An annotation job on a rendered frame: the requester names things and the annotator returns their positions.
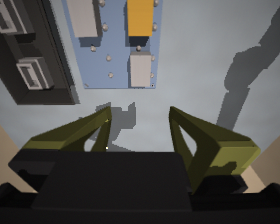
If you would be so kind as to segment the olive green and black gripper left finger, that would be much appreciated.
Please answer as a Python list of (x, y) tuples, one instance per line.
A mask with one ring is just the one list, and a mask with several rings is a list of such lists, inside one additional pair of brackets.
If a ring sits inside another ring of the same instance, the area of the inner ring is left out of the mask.
[[(31, 137), (21, 148), (85, 151), (85, 142), (101, 126), (90, 151), (106, 151), (112, 121), (111, 107), (107, 106), (89, 116)], [(20, 150), (21, 150), (20, 149)]]

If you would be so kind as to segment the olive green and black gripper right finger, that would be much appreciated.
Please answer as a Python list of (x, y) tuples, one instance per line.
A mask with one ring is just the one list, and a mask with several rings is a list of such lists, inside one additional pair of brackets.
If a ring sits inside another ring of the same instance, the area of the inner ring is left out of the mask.
[[(174, 106), (170, 106), (169, 125), (174, 152), (184, 159), (193, 190), (191, 195), (207, 176), (241, 175), (261, 153), (251, 138), (189, 115)], [(196, 142), (193, 160), (180, 127)]]

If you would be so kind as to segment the yellow brass block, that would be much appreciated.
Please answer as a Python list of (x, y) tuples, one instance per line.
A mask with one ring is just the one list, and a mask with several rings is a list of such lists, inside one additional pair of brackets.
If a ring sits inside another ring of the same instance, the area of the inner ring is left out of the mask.
[(152, 36), (154, 0), (127, 0), (128, 36)]

